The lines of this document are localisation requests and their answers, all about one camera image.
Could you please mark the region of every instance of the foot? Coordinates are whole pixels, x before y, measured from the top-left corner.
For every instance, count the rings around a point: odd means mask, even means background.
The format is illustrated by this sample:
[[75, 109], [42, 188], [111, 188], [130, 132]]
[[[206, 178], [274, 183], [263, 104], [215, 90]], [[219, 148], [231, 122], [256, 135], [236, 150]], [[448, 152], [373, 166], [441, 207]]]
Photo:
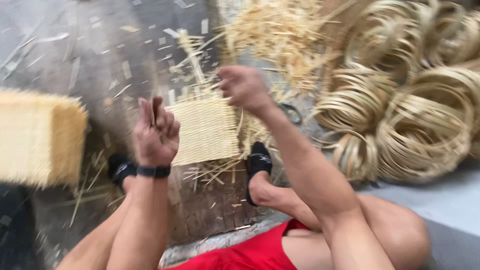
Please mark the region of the foot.
[[108, 158], [108, 177], [124, 191], [125, 178], [136, 175], [137, 166], [134, 165], [133, 160], [128, 159], [125, 155], [113, 153]]
[[250, 200], [254, 206], [264, 206], [273, 198], [270, 192], [273, 185], [268, 182], [268, 177], [269, 174], [266, 171], [260, 171], [248, 183]]
[[272, 171], [272, 160], [270, 159], [270, 154], [268, 153], [265, 145], [261, 142], [255, 142], [252, 146], [252, 153], [250, 154], [250, 165], [249, 165], [249, 175], [247, 180], [247, 192], [245, 198], [247, 202], [253, 206], [257, 206], [255, 201], [257, 199], [252, 198], [250, 194], [250, 189], [256, 190], [256, 187], [259, 185], [259, 181], [263, 181], [266, 184], [268, 183], [268, 175]]

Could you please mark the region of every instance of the black wristband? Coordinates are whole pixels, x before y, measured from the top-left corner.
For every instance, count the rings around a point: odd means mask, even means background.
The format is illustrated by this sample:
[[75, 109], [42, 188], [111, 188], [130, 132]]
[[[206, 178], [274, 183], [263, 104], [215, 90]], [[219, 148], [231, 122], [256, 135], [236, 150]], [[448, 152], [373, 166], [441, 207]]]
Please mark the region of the black wristband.
[[167, 177], [170, 175], [170, 167], [137, 167], [137, 175]]

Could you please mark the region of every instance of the hand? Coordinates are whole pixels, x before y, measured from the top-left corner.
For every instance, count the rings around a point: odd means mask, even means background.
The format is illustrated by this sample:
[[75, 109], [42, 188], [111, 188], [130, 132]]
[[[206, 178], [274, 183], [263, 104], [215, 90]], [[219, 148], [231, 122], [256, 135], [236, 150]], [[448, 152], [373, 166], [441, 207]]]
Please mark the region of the hand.
[[225, 80], [221, 88], [224, 97], [232, 97], [229, 105], [243, 107], [260, 117], [263, 111], [275, 107], [268, 96], [262, 75], [255, 68], [242, 65], [221, 67], [220, 77]]
[[180, 124], [173, 113], [165, 111], [161, 97], [154, 98], [155, 125], [152, 126], [151, 104], [138, 99], [140, 120], [134, 130], [134, 145], [140, 166], [168, 167], [179, 150]]

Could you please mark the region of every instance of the thigh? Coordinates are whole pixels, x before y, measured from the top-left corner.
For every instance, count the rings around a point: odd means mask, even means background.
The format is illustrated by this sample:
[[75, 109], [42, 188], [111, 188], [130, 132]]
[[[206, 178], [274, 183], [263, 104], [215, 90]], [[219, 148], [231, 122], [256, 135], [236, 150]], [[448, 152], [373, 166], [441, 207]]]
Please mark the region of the thigh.
[[330, 249], [323, 233], [290, 230], [282, 237], [282, 247], [298, 270], [334, 269]]

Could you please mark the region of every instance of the man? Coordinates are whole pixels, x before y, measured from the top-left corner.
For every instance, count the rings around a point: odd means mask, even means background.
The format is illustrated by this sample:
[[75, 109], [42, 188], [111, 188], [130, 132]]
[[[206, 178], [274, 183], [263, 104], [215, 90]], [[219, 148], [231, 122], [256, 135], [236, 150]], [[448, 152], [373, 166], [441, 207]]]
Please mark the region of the man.
[[[272, 133], [292, 185], [269, 184], [268, 152], [256, 143], [247, 200], [295, 220], [239, 245], [202, 254], [177, 269], [414, 270], [421, 266], [429, 256], [430, 242], [419, 216], [381, 199], [357, 196], [344, 175], [270, 99], [256, 69], [227, 66], [219, 75], [230, 105], [253, 113]], [[126, 192], [122, 205], [65, 257], [59, 270], [157, 268], [167, 241], [168, 178], [150, 176], [143, 169], [169, 167], [178, 150], [180, 128], [161, 102], [161, 98], [153, 102], [153, 127], [149, 102], [139, 100], [141, 117], [134, 131], [139, 169], [123, 156], [109, 159], [109, 175]]]

